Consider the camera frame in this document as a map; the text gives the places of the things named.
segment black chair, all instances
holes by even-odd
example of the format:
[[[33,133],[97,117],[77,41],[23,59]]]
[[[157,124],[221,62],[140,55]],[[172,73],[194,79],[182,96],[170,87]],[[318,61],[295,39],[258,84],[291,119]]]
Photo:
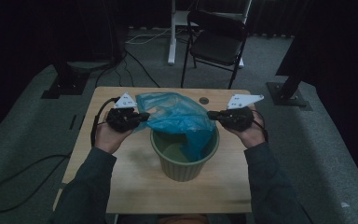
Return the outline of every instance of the black chair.
[[[200,34],[195,37],[191,24],[198,25]],[[206,63],[232,72],[228,88],[231,89],[245,46],[247,29],[242,21],[200,10],[190,11],[187,15],[189,39],[186,46],[181,88],[185,81],[188,53],[196,62]]]

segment wooden table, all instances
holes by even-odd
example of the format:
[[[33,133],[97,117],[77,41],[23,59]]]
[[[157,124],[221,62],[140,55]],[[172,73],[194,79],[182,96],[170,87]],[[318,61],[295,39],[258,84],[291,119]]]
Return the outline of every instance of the wooden table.
[[[90,131],[94,116],[103,103],[128,92],[132,98],[146,92],[174,91],[198,102],[207,97],[207,110],[226,109],[233,93],[239,90],[200,90],[165,88],[99,87],[95,90],[71,160],[62,183],[69,183],[90,152]],[[161,170],[157,153],[150,143],[150,129],[130,135],[115,153],[117,162],[112,177],[106,213],[113,214],[191,214],[251,212],[248,169],[240,139],[217,122],[220,145],[206,162],[199,176],[187,182],[169,179]]]

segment gray carpet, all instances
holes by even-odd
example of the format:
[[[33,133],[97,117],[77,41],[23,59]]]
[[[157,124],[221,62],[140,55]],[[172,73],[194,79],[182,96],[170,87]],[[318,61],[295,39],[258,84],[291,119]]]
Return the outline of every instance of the gray carpet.
[[[137,31],[131,35],[145,32]],[[266,119],[271,148],[292,179],[298,198],[314,223],[358,223],[358,170],[315,89],[308,84],[300,84],[299,90],[312,109],[303,111],[298,107],[274,105],[266,87],[266,82],[285,81],[285,77],[274,75],[291,41],[290,38],[280,37],[249,37],[243,53],[245,67],[238,73],[232,89],[246,89],[265,95],[265,100],[256,103],[256,107]],[[127,45],[126,48],[145,66],[160,87],[178,88],[186,45],[177,44],[174,66],[167,64],[168,46],[168,38],[158,38],[142,45]],[[74,65],[92,67],[96,64]],[[130,56],[116,70],[121,78],[115,70],[108,70],[99,79],[98,85],[132,86],[132,78],[135,87],[155,87]],[[82,95],[62,95],[55,100],[40,98],[56,77],[53,67],[47,67],[34,77],[0,124],[0,180],[40,158],[65,154],[73,149],[101,72],[99,70],[90,75]],[[202,64],[194,69],[190,63],[185,88],[226,89],[229,77],[224,70]],[[71,128],[74,116],[76,119]],[[0,209],[21,202],[59,160],[44,161],[0,188]],[[29,202],[0,214],[0,223],[46,222],[66,165],[67,161]],[[249,223],[254,223],[252,215],[247,215]]]

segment chair backrest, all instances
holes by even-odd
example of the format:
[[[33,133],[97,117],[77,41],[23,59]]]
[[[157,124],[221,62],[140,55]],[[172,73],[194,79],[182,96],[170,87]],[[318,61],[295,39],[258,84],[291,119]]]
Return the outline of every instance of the chair backrest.
[[[212,12],[200,10],[190,11],[187,15],[188,27],[190,27],[192,22],[197,24],[201,30],[231,37],[238,41],[243,41],[247,37],[247,29],[242,21],[217,15]]]

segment dark background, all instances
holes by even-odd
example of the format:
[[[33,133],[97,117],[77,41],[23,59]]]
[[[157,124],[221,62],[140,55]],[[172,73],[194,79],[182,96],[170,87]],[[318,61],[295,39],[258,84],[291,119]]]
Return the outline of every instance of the dark background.
[[[0,1],[0,122],[47,65],[98,58],[78,2]],[[116,15],[135,29],[170,26],[171,1],[106,2],[119,4]],[[210,9],[219,7],[209,2]],[[178,1],[177,8],[190,3]],[[241,11],[239,1],[223,3],[219,8]],[[277,75],[315,86],[358,166],[358,1],[254,0],[248,25],[253,35],[296,36]]]

